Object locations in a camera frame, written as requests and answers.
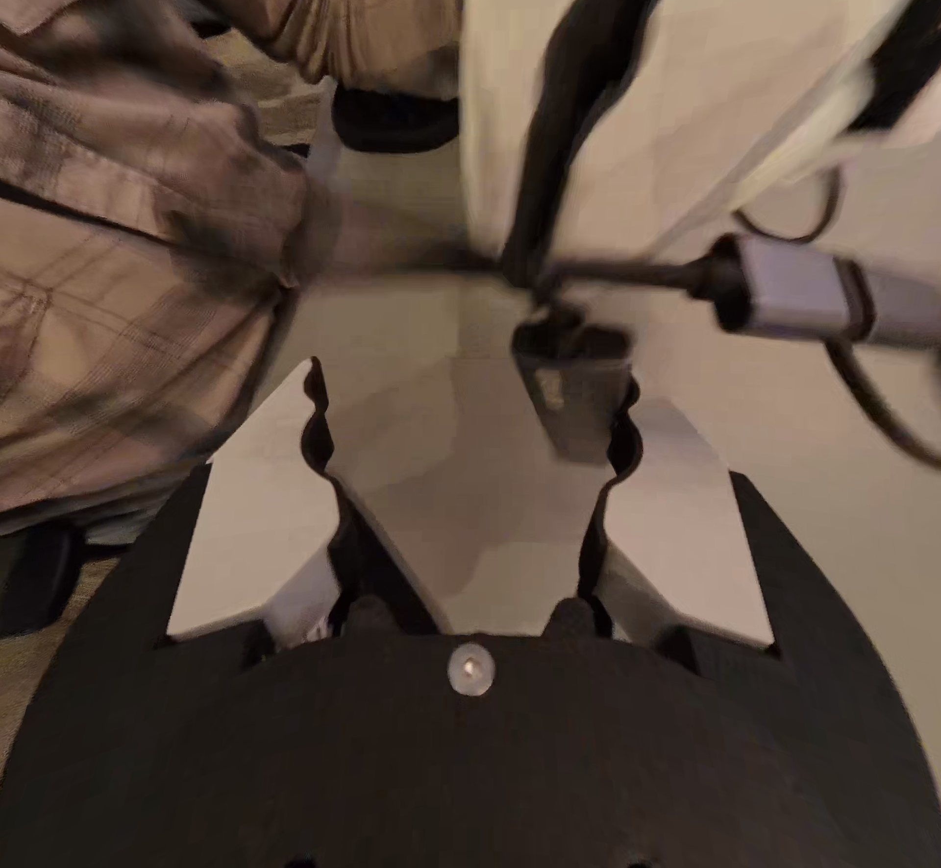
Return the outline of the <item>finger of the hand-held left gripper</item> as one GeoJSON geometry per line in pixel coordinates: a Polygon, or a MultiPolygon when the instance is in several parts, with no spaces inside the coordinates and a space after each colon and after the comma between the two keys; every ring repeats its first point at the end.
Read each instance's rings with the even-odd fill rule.
{"type": "Polygon", "coordinates": [[[916,0],[661,0],[574,160],[549,257],[652,258],[772,187],[939,134],[939,71],[888,99],[916,0]]]}
{"type": "Polygon", "coordinates": [[[642,255],[642,0],[466,0],[467,236],[503,274],[642,255]]]}

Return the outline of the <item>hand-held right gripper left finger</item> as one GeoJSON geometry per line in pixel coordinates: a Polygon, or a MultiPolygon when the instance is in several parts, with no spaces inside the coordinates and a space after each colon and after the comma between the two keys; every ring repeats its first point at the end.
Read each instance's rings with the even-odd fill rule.
{"type": "Polygon", "coordinates": [[[299,364],[211,460],[168,635],[185,641],[260,622],[276,646],[328,635],[342,596],[330,554],[342,497],[329,442],[302,451],[328,399],[316,358],[299,364]]]}

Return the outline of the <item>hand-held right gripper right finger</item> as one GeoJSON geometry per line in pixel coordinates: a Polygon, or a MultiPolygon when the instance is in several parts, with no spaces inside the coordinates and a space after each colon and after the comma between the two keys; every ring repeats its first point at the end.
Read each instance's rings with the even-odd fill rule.
{"type": "Polygon", "coordinates": [[[682,411],[632,381],[577,467],[577,592],[603,636],[679,629],[744,647],[774,634],[731,473],[682,411]]]}

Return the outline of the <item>grey usb hub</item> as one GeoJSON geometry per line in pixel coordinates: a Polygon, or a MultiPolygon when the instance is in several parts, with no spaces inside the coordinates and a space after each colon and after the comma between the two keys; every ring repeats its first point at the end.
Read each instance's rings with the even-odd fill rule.
{"type": "Polygon", "coordinates": [[[626,330],[558,314],[518,325],[511,354],[557,456],[603,465],[636,393],[626,330]]]}

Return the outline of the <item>black quilted pad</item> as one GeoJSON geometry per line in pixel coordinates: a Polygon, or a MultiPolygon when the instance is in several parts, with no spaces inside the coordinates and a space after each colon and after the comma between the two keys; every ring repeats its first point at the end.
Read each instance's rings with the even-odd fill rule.
{"type": "Polygon", "coordinates": [[[412,155],[457,138],[460,103],[397,93],[335,87],[331,122],[341,143],[366,154],[412,155]]]}

